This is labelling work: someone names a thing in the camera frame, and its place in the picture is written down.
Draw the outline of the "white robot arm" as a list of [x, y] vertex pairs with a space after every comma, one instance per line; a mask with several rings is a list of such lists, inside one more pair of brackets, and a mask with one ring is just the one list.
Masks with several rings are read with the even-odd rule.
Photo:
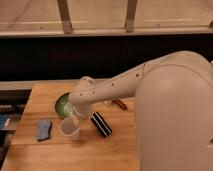
[[175, 52], [102, 83], [81, 80], [69, 101], [81, 110], [131, 96], [140, 171], [213, 171], [213, 61]]

